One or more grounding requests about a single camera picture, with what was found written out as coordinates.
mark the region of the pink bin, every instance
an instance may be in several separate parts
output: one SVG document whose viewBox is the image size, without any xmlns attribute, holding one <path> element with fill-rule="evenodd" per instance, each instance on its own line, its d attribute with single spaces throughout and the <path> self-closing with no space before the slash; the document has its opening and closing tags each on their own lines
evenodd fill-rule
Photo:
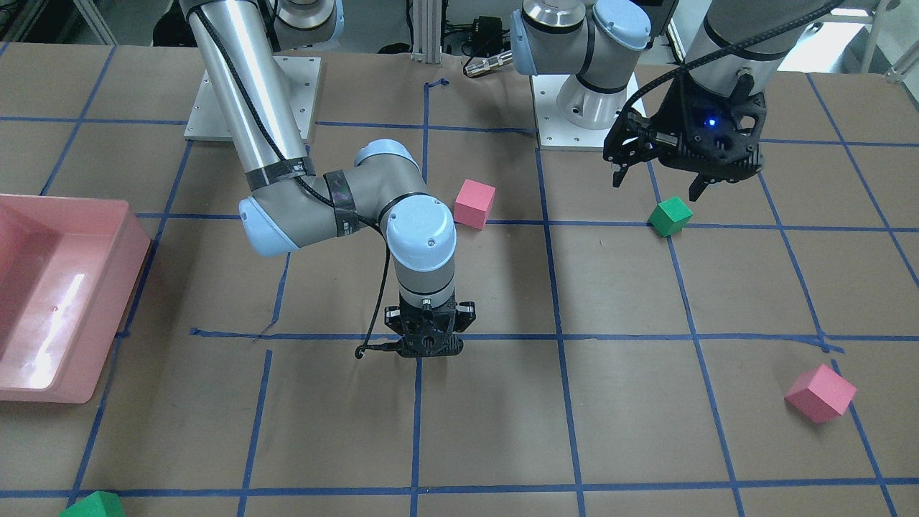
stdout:
<svg viewBox="0 0 919 517">
<path fill-rule="evenodd" d="M 149 245 L 125 201 L 0 194 L 0 400 L 92 397 Z"/>
</svg>

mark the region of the green cube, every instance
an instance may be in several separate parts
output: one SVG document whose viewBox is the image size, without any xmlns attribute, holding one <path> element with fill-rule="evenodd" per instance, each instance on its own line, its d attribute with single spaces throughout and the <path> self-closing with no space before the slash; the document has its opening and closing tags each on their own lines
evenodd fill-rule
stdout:
<svg viewBox="0 0 919 517">
<path fill-rule="evenodd" d="M 109 492 L 93 492 L 61 512 L 61 517 L 125 517 L 118 496 Z"/>
<path fill-rule="evenodd" d="M 686 203 L 678 197 L 673 197 L 657 203 L 648 222 L 658 234 L 661 234 L 661 237 L 666 237 L 682 230 L 690 217 L 692 217 L 692 211 L 689 210 Z"/>
</svg>

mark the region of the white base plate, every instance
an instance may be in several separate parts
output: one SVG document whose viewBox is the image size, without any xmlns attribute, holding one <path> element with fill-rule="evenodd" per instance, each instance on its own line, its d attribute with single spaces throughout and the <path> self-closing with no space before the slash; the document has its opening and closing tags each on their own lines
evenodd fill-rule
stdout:
<svg viewBox="0 0 919 517">
<path fill-rule="evenodd" d="M 609 128 L 588 130 L 568 122 L 555 105 L 555 98 L 568 75 L 535 75 L 531 77 L 533 85 L 533 106 L 536 109 L 536 125 L 539 128 L 539 148 L 555 151 L 602 151 L 603 141 L 607 138 Z M 635 74 L 626 86 L 623 102 L 638 90 Z M 641 100 L 635 103 L 635 109 L 644 114 Z"/>
<path fill-rule="evenodd" d="M 320 58 L 318 57 L 282 57 L 275 56 L 275 61 L 287 75 L 289 84 L 290 110 L 300 128 L 300 136 L 307 142 L 312 127 L 312 116 L 316 107 L 316 91 L 319 87 Z M 223 118 L 214 85 L 204 73 L 195 105 L 188 115 L 185 127 L 187 140 L 209 142 L 232 142 L 230 128 Z"/>
</svg>

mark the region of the foam block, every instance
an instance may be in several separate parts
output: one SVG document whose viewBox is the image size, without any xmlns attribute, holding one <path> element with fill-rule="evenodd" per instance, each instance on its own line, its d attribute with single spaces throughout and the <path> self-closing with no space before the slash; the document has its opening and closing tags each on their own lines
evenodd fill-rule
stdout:
<svg viewBox="0 0 919 517">
<path fill-rule="evenodd" d="M 479 230 L 485 227 L 494 204 L 494 187 L 466 179 L 453 207 L 453 220 Z"/>
<path fill-rule="evenodd" d="M 118 496 L 109 492 L 93 492 L 67 510 L 61 517 L 125 517 Z"/>
<path fill-rule="evenodd" d="M 667 201 L 661 201 L 654 208 L 648 222 L 657 230 L 661 237 L 671 236 L 683 229 L 689 218 L 692 217 L 692 211 L 678 197 L 670 198 Z"/>
<path fill-rule="evenodd" d="M 856 387 L 826 364 L 802 373 L 785 399 L 816 423 L 841 417 Z"/>
</svg>

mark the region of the pink cube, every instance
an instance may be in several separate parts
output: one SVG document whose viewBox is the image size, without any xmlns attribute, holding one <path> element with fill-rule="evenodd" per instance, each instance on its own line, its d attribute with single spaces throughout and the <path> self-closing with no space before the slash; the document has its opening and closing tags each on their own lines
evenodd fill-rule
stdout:
<svg viewBox="0 0 919 517">
<path fill-rule="evenodd" d="M 453 220 L 473 228 L 483 229 L 494 203 L 494 187 L 467 179 L 459 189 Z"/>
<path fill-rule="evenodd" d="M 856 387 L 826 364 L 802 373 L 785 399 L 816 423 L 841 417 Z"/>
</svg>

